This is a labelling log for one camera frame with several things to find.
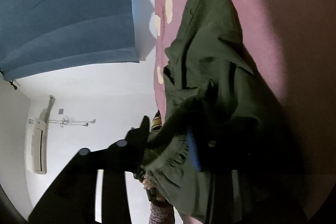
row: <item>clothing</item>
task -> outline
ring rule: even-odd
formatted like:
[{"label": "clothing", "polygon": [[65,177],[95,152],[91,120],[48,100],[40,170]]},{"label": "clothing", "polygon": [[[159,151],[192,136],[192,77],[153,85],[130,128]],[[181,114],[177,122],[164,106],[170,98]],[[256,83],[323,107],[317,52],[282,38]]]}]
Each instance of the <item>clothing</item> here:
[{"label": "clothing", "polygon": [[174,207],[160,207],[151,203],[149,224],[175,224]]},{"label": "clothing", "polygon": [[[211,170],[291,172],[299,166],[277,102],[243,59],[231,0],[188,0],[165,52],[166,122],[148,144],[160,152],[144,168],[180,213],[205,221]],[[202,172],[189,154],[190,129]],[[214,140],[216,148],[208,145]]]}]

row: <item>wall-mounted air conditioner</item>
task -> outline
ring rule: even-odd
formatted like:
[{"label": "wall-mounted air conditioner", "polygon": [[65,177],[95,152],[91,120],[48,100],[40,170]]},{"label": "wall-mounted air conditioner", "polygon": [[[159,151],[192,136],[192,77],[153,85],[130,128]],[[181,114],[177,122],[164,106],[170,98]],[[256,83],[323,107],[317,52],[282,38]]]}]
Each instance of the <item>wall-mounted air conditioner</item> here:
[{"label": "wall-mounted air conditioner", "polygon": [[47,124],[38,118],[28,119],[25,156],[27,170],[47,173]]}]

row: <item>blue curtain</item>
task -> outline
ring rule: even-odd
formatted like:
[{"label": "blue curtain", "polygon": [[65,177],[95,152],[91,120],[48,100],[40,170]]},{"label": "blue curtain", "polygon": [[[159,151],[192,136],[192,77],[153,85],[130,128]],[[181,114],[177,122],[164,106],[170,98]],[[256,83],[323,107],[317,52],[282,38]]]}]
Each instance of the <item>blue curtain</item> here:
[{"label": "blue curtain", "polygon": [[139,62],[131,0],[0,0],[5,80],[94,63]]}]

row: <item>patterned fabric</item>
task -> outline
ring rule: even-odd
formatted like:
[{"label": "patterned fabric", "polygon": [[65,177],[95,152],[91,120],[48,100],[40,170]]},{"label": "patterned fabric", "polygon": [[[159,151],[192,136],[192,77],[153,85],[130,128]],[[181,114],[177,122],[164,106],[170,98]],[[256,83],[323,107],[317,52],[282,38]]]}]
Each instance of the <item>patterned fabric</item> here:
[{"label": "patterned fabric", "polygon": [[174,207],[159,207],[151,203],[149,224],[175,224]]}]

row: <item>pink bed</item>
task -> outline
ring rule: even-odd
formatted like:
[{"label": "pink bed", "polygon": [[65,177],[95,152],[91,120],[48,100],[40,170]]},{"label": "pink bed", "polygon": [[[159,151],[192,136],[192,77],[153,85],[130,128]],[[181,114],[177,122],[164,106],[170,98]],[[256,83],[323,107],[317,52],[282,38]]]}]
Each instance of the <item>pink bed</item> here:
[{"label": "pink bed", "polygon": [[[163,117],[166,101],[160,73],[168,61],[164,49],[175,39],[186,1],[172,1],[168,24],[166,0],[155,0],[161,24],[154,87]],[[310,217],[336,181],[331,175],[336,174],[336,0],[232,1],[246,49],[284,106],[306,166],[320,174],[310,178],[314,183],[305,204]]]}]

